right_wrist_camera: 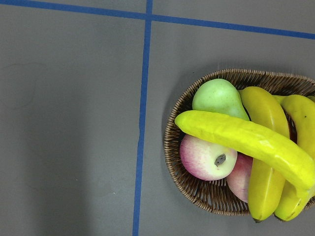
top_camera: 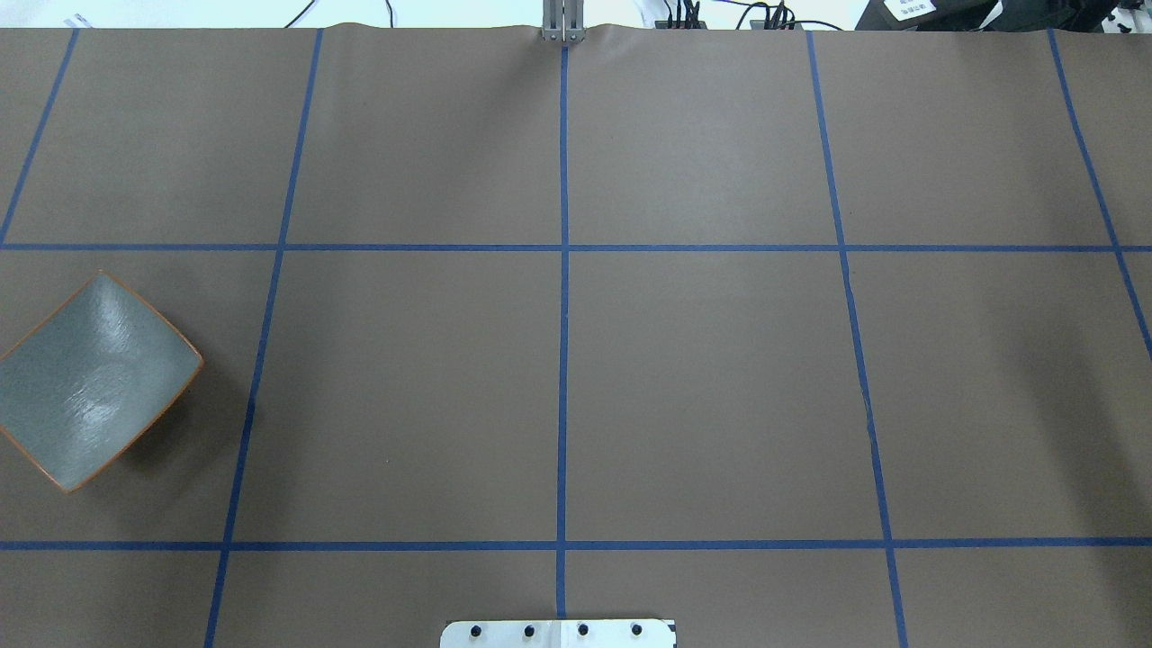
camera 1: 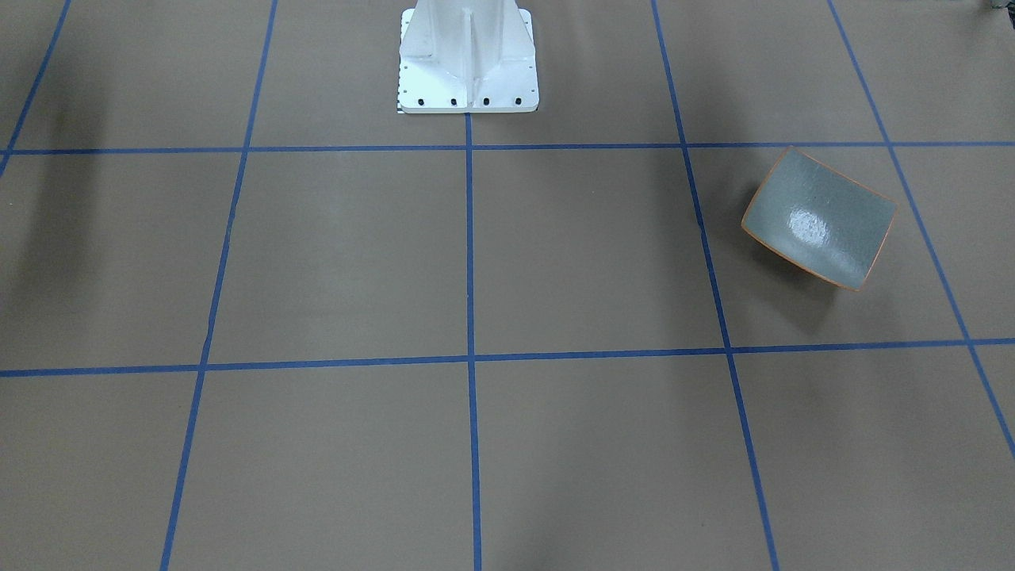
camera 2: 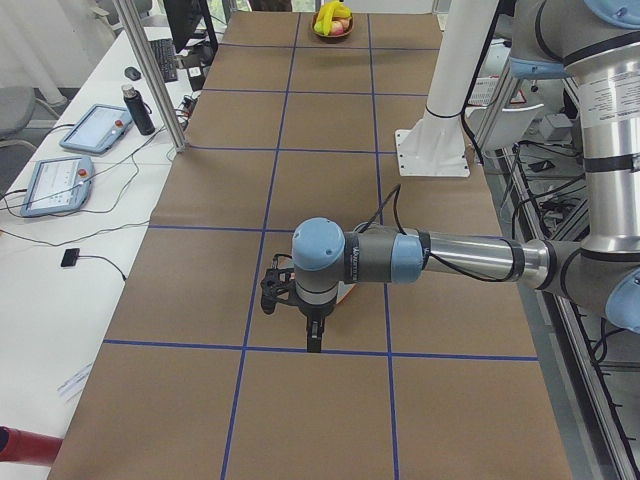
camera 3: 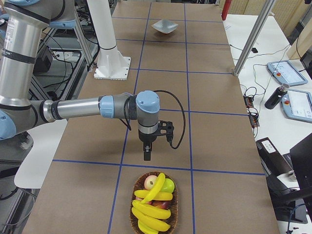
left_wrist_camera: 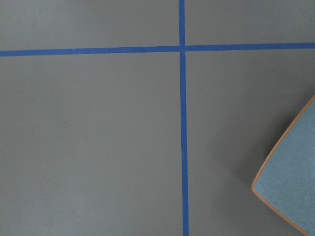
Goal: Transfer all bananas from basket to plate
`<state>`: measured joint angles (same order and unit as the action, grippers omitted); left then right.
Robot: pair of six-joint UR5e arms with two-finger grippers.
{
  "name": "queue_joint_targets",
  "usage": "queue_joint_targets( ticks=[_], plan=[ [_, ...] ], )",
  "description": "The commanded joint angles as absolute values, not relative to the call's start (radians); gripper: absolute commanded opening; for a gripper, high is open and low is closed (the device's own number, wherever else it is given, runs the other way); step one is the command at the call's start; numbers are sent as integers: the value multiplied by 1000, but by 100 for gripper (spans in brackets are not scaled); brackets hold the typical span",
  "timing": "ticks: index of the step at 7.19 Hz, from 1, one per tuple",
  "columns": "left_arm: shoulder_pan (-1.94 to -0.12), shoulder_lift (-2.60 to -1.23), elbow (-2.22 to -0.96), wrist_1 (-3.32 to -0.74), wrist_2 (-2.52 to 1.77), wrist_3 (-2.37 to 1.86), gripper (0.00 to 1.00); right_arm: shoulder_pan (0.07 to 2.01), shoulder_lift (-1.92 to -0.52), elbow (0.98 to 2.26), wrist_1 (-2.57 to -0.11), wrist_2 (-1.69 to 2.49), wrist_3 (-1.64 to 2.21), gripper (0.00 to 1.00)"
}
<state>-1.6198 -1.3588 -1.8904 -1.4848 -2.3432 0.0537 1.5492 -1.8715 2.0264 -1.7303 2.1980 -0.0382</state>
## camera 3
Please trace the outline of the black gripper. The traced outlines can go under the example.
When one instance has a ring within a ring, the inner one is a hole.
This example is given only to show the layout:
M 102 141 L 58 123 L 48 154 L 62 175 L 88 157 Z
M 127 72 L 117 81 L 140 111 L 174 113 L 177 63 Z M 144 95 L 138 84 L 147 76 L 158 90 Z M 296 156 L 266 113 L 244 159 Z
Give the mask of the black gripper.
M 145 134 L 141 131 L 138 131 L 138 136 L 143 142 L 143 159 L 144 161 L 150 161 L 152 144 L 156 140 L 156 136 L 154 134 Z

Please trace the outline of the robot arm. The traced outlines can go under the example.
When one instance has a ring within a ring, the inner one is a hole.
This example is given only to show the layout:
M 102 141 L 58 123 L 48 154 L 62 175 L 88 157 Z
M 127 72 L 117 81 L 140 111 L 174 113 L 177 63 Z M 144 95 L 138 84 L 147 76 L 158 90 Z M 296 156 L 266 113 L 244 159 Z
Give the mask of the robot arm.
M 72 0 L 7 0 L 4 9 L 9 20 L 0 61 L 1 139 L 72 117 L 101 115 L 105 118 L 131 119 L 138 122 L 144 160 L 150 160 L 152 143 L 160 129 L 160 103 L 155 92 L 65 101 L 30 101 L 28 98 L 42 31 L 46 27 L 74 28 L 75 3 Z

